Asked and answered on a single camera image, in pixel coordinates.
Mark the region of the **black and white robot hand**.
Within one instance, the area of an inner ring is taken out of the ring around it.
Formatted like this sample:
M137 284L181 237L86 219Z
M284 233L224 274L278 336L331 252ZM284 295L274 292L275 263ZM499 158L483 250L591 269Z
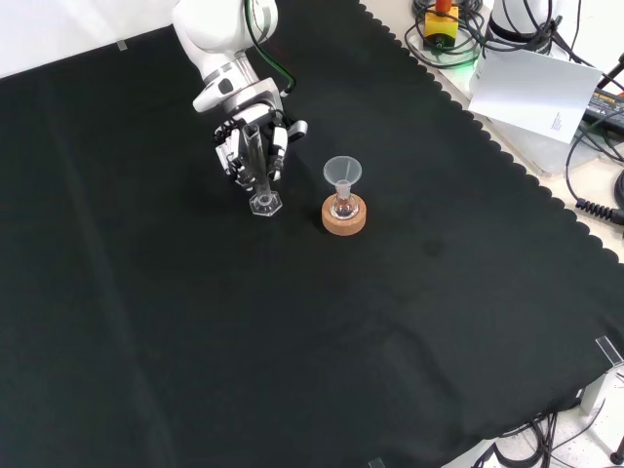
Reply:
M266 174L271 181L277 181L284 172L289 144L306 136L308 124L260 102L235 113L214 131L215 152L224 172L250 192L258 183L259 170L252 168L250 158L245 155L243 128L246 125L258 125L260 135L268 142Z

